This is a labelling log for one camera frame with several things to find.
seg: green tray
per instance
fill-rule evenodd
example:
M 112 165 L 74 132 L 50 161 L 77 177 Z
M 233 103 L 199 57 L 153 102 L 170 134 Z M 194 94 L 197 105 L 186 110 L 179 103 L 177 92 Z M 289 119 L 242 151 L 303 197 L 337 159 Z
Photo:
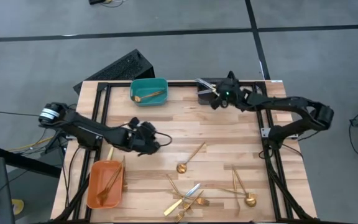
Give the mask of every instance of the green tray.
M 146 96 L 156 91 L 165 90 L 164 93 L 157 96 L 151 96 L 142 99 L 140 103 L 134 101 L 135 96 Z M 137 106 L 158 106 L 163 105 L 167 101 L 168 96 L 168 82 L 164 78 L 142 78 L 134 80 L 131 83 L 131 100 Z

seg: wooden tabletop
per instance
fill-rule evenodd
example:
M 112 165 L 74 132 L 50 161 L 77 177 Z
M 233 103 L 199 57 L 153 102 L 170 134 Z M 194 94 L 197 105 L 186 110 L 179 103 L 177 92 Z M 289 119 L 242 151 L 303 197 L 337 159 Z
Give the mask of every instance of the wooden tabletop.
M 77 112 L 88 118 L 92 115 L 96 87 L 98 82 L 83 82 Z M 269 96 L 284 97 L 282 82 L 266 81 Z M 98 121 L 102 112 L 100 104 Z M 284 125 L 292 121 L 290 113 L 272 111 L 275 124 Z M 93 210 L 92 222 L 172 222 L 178 208 L 165 217 L 163 212 L 178 197 L 169 194 L 173 191 L 166 174 L 182 193 L 201 183 L 203 197 L 211 201 L 208 207 L 192 206 L 193 215 L 187 215 L 183 222 L 247 222 L 275 221 L 270 197 L 265 161 L 258 157 L 262 150 L 260 131 L 256 113 L 241 112 L 235 107 L 213 110 L 197 102 L 195 87 L 170 87 L 168 101 L 163 106 L 138 107 L 129 99 L 128 87 L 114 87 L 108 108 L 108 126 L 128 122 L 132 117 L 150 121 L 159 132 L 171 135 L 171 145 L 162 147 L 157 153 L 137 156 L 136 152 L 114 151 L 113 159 L 126 157 L 126 178 L 128 189 L 122 195 L 118 207 L 105 210 Z M 159 136 L 162 144 L 166 138 Z M 176 172 L 178 162 L 185 161 L 202 143 L 206 145 L 188 163 L 184 174 Z M 299 150 L 296 141 L 285 144 Z M 65 156 L 66 174 L 77 142 L 70 142 Z M 104 142 L 101 159 L 107 157 L 110 145 Z M 69 197 L 77 191 L 85 150 L 80 149 L 71 168 Z M 291 150 L 281 150 L 285 177 L 289 191 L 298 203 L 312 217 L 316 216 L 310 187 L 301 157 Z M 250 208 L 239 199 L 241 212 L 236 213 L 234 195 L 218 188 L 232 189 L 231 165 L 237 167 L 245 188 L 257 195 L 257 205 Z M 282 195 L 278 197 L 282 215 L 285 216 Z M 57 217 L 65 208 L 65 183 L 61 174 L 51 218 Z M 85 215 L 87 192 L 85 192 L 80 217 Z

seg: yellow cable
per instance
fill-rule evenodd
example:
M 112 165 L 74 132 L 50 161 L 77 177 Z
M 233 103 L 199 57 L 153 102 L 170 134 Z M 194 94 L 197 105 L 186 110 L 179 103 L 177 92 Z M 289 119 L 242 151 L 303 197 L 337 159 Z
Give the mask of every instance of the yellow cable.
M 18 148 L 15 148 L 15 149 L 8 149 L 8 151 L 11 151 L 11 152 L 12 152 L 12 151 L 18 151 L 18 150 L 20 150 L 20 149 L 27 149 L 27 148 L 36 146 L 36 145 L 38 145 L 38 144 L 41 144 L 41 143 L 43 143 L 43 142 L 49 141 L 49 140 L 51 140 L 52 138 L 53 138 L 53 137 L 46 138 L 46 139 L 43 139 L 43 140 L 38 141 L 38 142 L 36 142 L 36 143 L 28 144 L 28 145 L 26 145 L 26 146 L 18 147 Z

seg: knife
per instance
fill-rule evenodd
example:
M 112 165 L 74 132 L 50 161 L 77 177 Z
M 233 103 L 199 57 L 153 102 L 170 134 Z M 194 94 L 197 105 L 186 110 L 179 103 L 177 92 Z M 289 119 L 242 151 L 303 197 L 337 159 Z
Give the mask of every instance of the knife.
M 194 192 L 196 192 L 199 189 L 200 186 L 201 186 L 200 183 L 195 185 L 191 190 L 189 190 L 186 193 L 186 196 L 191 196 L 192 194 L 194 194 Z M 171 214 L 171 212 L 173 212 L 174 209 L 177 208 L 177 206 L 180 205 L 182 201 L 183 201 L 183 199 L 179 199 L 177 202 L 175 202 L 173 205 L 171 205 L 171 207 L 166 209 L 166 211 L 164 212 L 164 215 L 167 216 L 167 215 Z

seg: orange tray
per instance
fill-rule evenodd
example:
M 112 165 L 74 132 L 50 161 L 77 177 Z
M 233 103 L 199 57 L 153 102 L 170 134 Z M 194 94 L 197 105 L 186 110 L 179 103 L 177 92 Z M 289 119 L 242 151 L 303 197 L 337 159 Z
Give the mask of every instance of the orange tray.
M 88 199 L 86 202 L 89 208 L 114 208 L 121 202 L 124 169 L 121 169 L 118 174 L 103 206 L 100 205 L 96 199 L 97 194 L 104 190 L 110 177 L 113 175 L 114 171 L 118 169 L 120 164 L 121 162 L 119 161 L 98 161 L 93 164 L 89 178 Z

